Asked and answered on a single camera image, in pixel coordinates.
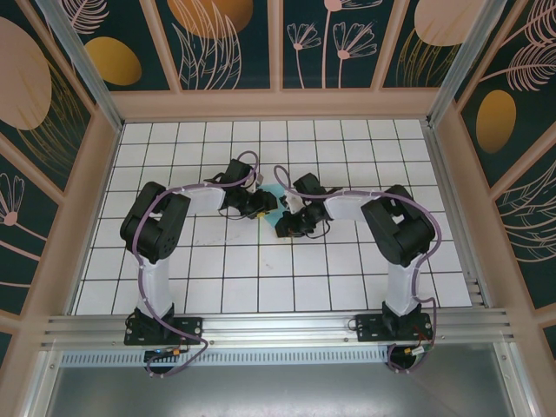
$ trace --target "black mounting bracket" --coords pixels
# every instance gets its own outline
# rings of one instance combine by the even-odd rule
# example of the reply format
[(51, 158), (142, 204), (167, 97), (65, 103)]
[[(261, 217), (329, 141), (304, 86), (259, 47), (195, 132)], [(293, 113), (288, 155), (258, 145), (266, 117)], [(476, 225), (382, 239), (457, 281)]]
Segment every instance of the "black mounting bracket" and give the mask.
[(399, 317), (382, 302), (382, 313), (356, 315), (354, 330), (357, 341), (418, 341), (419, 332), (433, 338), (431, 318), (420, 311), (420, 304)]
[[(202, 336), (201, 317), (174, 317), (174, 305), (162, 318), (173, 328), (182, 330), (183, 333)], [(198, 345), (199, 341), (187, 339), (182, 341), (179, 334), (171, 332), (152, 317), (143, 314), (136, 308), (133, 315), (125, 321), (125, 337), (123, 344), (126, 346), (177, 346)]]

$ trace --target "purple cable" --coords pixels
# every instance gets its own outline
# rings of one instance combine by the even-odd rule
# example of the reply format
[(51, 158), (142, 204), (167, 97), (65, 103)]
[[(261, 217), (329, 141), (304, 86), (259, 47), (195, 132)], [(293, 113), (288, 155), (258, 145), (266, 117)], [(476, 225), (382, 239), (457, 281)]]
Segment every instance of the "purple cable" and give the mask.
[[(279, 170), (281, 170), (284, 174), (286, 174), (286, 177), (288, 178), (288, 184), (286, 184), (285, 182), (283, 182), (279, 178), (279, 176), (278, 176), (278, 171)], [(281, 165), (275, 165), (274, 173), (275, 173), (276, 181), (278, 181), (278, 183), (280, 185), (282, 185), (282, 187), (284, 189), (286, 189), (287, 192), (289, 192), (293, 195), (297, 195), (301, 198), (314, 200), (314, 199), (327, 199), (327, 198), (330, 198), (330, 197), (337, 197), (337, 196), (340, 196), (340, 195), (369, 195), (369, 196), (372, 196), (372, 197), (374, 197), (374, 196), (386, 197), (386, 198), (391, 198), (393, 200), (398, 200), (400, 202), (405, 202), (405, 203), (415, 207), (416, 209), (418, 209), (421, 213), (423, 213), (427, 217), (427, 219), (433, 224), (434, 231), (436, 232), (436, 235), (437, 235), (438, 239), (436, 240), (436, 243), (434, 244), (433, 248), (430, 249), (428, 252), (426, 252), (421, 258), (419, 258), (419, 260), (415, 264), (414, 273), (413, 273), (412, 280), (411, 280), (411, 295), (417, 302), (420, 302), (422, 304), (424, 304), (426, 302), (430, 302), (430, 301), (433, 303), (433, 338), (431, 339), (431, 346), (434, 346), (434, 341), (436, 340), (436, 300), (434, 299), (434, 297), (427, 298), (426, 300), (422, 300), (417, 295), (417, 275), (419, 274), (420, 266), (438, 250), (440, 244), (442, 243), (442, 231), (440, 229), (440, 224), (437, 222), (437, 220), (434, 218), (434, 216), (431, 214), (431, 212), (428, 211), (423, 206), (421, 206), (418, 202), (415, 202), (414, 200), (412, 200), (410, 198), (406, 198), (402, 195), (384, 193), (382, 191), (367, 192), (367, 191), (358, 191), (358, 190), (348, 190), (348, 191), (338, 191), (336, 193), (326, 194), (326, 195), (303, 194), (303, 193), (297, 192), (297, 190), (295, 190), (295, 189), (292, 189), (291, 178), (289, 176), (288, 171), (284, 167), (282, 167)], [(406, 373), (409, 374), (409, 369), (404, 369), (402, 367), (399, 367), (398, 365), (396, 365), (395, 363), (392, 362), (392, 360), (391, 360), (392, 352), (394, 351), (395, 347), (396, 347), (396, 344), (394, 343), (393, 345), (391, 345), (388, 348), (387, 366), (392, 371), (395, 371), (396, 373), (399, 372), (399, 371), (406, 371)], [(425, 362), (425, 359), (427, 357), (428, 357), (428, 354), (425, 354), (425, 356), (416, 365), (414, 365), (412, 367), (413, 371), (415, 371), (416, 369), (421, 367), (422, 364)]]
[(183, 187), (175, 187), (175, 188), (172, 188), (172, 189), (167, 189), (166, 191), (162, 192), (160, 195), (158, 195), (156, 197), (156, 199), (150, 204), (149, 208), (147, 209), (147, 211), (145, 212), (145, 214), (143, 215), (143, 217), (139, 221), (139, 225), (137, 226), (137, 231), (134, 234), (133, 241), (131, 243), (131, 252), (133, 253), (134, 257), (139, 262), (139, 279), (138, 279), (139, 294), (141, 295), (142, 301), (145, 303), (145, 307), (150, 312), (150, 314), (153, 316), (153, 319), (158, 321), (162, 326), (164, 326), (165, 328), (167, 328), (171, 332), (174, 332), (175, 334), (178, 334), (182, 338), (191, 339), (191, 340), (194, 340), (194, 341), (199, 341), (199, 342), (204, 344), (204, 347), (199, 352), (197, 352), (196, 354), (191, 356), (191, 358), (189, 358), (183, 365), (180, 365), (179, 367), (173, 367), (172, 369), (170, 369), (165, 374), (155, 374), (151, 370), (150, 364), (152, 363), (152, 361), (157, 359), (156, 357), (151, 358), (147, 362), (147, 371), (149, 372), (149, 376), (151, 378), (152, 377), (164, 378), (165, 376), (172, 376), (172, 375), (178, 374), (183, 369), (185, 369), (191, 362), (193, 362), (195, 359), (197, 359), (205, 350), (207, 350), (207, 348), (209, 347), (209, 345), (208, 345), (209, 343), (205, 339), (203, 339), (202, 337), (195, 336), (194, 334), (185, 333), (182, 330), (179, 330), (177, 328), (174, 328), (174, 327), (170, 326), (160, 316), (158, 316), (156, 314), (155, 310), (150, 305), (149, 299), (147, 298), (147, 296), (145, 294), (145, 288), (144, 288), (143, 282), (142, 282), (142, 271), (143, 271), (143, 268), (144, 268), (144, 262), (142, 260), (142, 257), (137, 252), (137, 242), (139, 241), (139, 235), (141, 234), (141, 231), (142, 231), (143, 226), (145, 225), (145, 222), (147, 221), (150, 214), (155, 209), (156, 205), (166, 195), (169, 195), (169, 194), (172, 194), (172, 193), (175, 193), (175, 192), (176, 193), (177, 192), (183, 192), (183, 191), (186, 191), (188, 189), (202, 189), (202, 188), (206, 188), (206, 187), (211, 187), (211, 188), (216, 188), (216, 189), (225, 189), (225, 188), (228, 188), (228, 187), (235, 187), (235, 186), (242, 185), (243, 183), (245, 183), (249, 178), (251, 178), (252, 176), (255, 175), (257, 169), (259, 168), (259, 156), (251, 150), (246, 150), (245, 152), (242, 152), (237, 157), (237, 159), (240, 160), (242, 158), (242, 156), (244, 156), (246, 154), (250, 154), (250, 155), (253, 155), (255, 157), (255, 166), (253, 167), (253, 169), (251, 169), (251, 172), (249, 172), (249, 175), (247, 175), (245, 178), (243, 178), (239, 181), (236, 181), (236, 182), (231, 182), (230, 184), (213, 184), (213, 183), (209, 183), (209, 182), (204, 182), (204, 183), (200, 183), (200, 184), (189, 184), (189, 185), (185, 185)]

